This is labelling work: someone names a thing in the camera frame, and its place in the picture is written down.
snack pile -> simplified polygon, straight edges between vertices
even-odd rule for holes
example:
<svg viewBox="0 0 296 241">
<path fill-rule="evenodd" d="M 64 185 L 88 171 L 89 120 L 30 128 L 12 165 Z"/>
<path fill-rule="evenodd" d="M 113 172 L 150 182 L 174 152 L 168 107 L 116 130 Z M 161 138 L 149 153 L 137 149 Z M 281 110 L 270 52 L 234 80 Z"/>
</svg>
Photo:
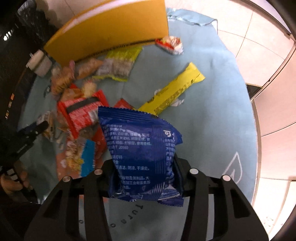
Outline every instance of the snack pile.
<svg viewBox="0 0 296 241">
<path fill-rule="evenodd" d="M 183 53 L 177 37 L 157 39 L 155 44 L 173 55 Z M 123 98 L 110 108 L 99 80 L 128 81 L 141 51 L 142 46 L 114 49 L 103 61 L 90 58 L 77 64 L 70 61 L 63 68 L 55 65 L 51 93 L 57 110 L 39 116 L 37 123 L 48 121 L 43 136 L 62 151 L 57 156 L 59 179 L 84 177 L 101 168 L 102 156 L 109 149 L 120 180 L 110 187 L 110 196 L 182 206 L 182 192 L 176 188 L 172 169 L 175 146 L 182 143 L 182 136 L 157 115 L 205 77 L 190 63 L 138 111 Z"/>
</svg>

floor tile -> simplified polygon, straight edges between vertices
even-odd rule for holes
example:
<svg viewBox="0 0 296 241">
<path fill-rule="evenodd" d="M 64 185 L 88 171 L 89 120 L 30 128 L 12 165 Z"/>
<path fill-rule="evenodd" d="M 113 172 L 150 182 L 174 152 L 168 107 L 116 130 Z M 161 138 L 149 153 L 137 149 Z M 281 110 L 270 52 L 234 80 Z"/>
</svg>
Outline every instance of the floor tile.
<svg viewBox="0 0 296 241">
<path fill-rule="evenodd" d="M 244 38 L 221 30 L 218 30 L 218 35 L 228 50 L 236 56 Z"/>
<path fill-rule="evenodd" d="M 289 181 L 260 178 L 254 210 L 269 233 L 285 202 Z"/>
<path fill-rule="evenodd" d="M 166 0 L 165 3 L 170 3 L 175 8 L 187 9 L 201 13 L 204 7 L 204 0 L 190 1 L 190 0 Z"/>
<path fill-rule="evenodd" d="M 37 9 L 43 10 L 49 22 L 57 28 L 62 27 L 74 17 L 73 11 L 65 0 L 36 0 L 36 3 Z"/>
<path fill-rule="evenodd" d="M 253 13 L 246 38 L 263 45 L 284 59 L 294 44 L 271 20 L 256 12 Z"/>
<path fill-rule="evenodd" d="M 283 224 L 287 221 L 290 214 L 292 213 L 296 203 L 296 182 L 290 182 L 289 191 L 286 196 L 285 204 L 281 210 L 280 215 L 276 219 L 275 225 L 268 237 L 271 240 L 278 231 L 282 228 Z"/>
<path fill-rule="evenodd" d="M 262 45 L 244 39 L 237 64 L 246 83 L 263 86 L 280 67 L 283 58 Z"/>
<path fill-rule="evenodd" d="M 75 15 L 79 14 L 80 12 L 87 10 L 101 2 L 102 0 L 65 0 Z"/>
<path fill-rule="evenodd" d="M 252 12 L 244 3 L 230 0 L 204 0 L 202 14 L 218 19 L 218 30 L 244 37 Z"/>
</svg>

light blue cloth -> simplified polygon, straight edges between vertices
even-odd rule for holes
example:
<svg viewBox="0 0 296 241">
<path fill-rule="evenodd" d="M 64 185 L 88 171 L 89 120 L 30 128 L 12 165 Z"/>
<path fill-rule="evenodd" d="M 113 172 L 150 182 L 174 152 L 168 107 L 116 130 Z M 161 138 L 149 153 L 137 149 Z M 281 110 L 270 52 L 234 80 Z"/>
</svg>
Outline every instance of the light blue cloth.
<svg viewBox="0 0 296 241">
<path fill-rule="evenodd" d="M 193 84 L 181 95 L 183 104 L 168 107 L 160 117 L 183 135 L 183 144 L 176 147 L 180 158 L 187 159 L 192 167 L 208 176 L 231 175 L 251 201 L 256 177 L 257 138 L 251 103 L 235 57 L 210 24 L 214 19 L 187 10 L 168 12 L 170 35 L 181 38 L 184 54 L 172 56 L 155 45 L 145 46 L 128 82 L 105 79 L 98 83 L 98 88 L 103 90 L 110 106 L 124 98 L 139 108 L 154 95 L 155 90 L 165 87 L 193 62 L 206 79 Z M 35 81 L 23 126 L 47 109 L 54 108 L 50 95 L 45 100 L 41 96 L 48 82 L 48 76 Z M 40 142 L 36 141 L 22 161 L 35 175 L 32 184 L 42 196 L 54 187 L 57 179 L 55 144 L 41 139 L 38 138 Z M 110 154 L 106 153 L 104 157 L 108 159 Z M 209 229 L 213 227 L 212 204 L 211 197 Z M 106 213 L 109 224 L 116 225 L 110 227 L 112 238 L 115 241 L 179 241 L 187 206 L 188 198 L 182 208 L 155 202 L 128 203 L 111 199 L 106 204 Z"/>
</svg>

white plastic cup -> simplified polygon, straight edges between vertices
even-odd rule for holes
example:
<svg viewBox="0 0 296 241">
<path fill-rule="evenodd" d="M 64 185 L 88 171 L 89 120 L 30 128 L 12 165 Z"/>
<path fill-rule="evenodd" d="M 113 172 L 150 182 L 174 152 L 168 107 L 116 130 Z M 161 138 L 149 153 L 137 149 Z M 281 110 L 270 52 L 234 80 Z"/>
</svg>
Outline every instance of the white plastic cup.
<svg viewBox="0 0 296 241">
<path fill-rule="evenodd" d="M 44 77 L 52 66 L 52 62 L 43 51 L 38 50 L 31 56 L 26 66 L 38 76 Z"/>
</svg>

human hand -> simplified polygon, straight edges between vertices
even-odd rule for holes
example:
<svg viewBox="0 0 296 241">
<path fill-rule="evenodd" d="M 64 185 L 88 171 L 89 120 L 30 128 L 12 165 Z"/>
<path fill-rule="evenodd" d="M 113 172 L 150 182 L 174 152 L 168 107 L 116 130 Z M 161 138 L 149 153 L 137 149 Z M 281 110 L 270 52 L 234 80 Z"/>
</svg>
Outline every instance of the human hand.
<svg viewBox="0 0 296 241">
<path fill-rule="evenodd" d="M 15 191 L 22 190 L 23 187 L 31 189 L 27 172 L 22 171 L 19 175 L 19 178 L 23 181 L 23 185 L 19 182 L 11 180 L 10 176 L 7 176 L 5 174 L 2 174 L 2 176 L 0 177 L 0 184 L 8 196 L 11 196 Z"/>
</svg>

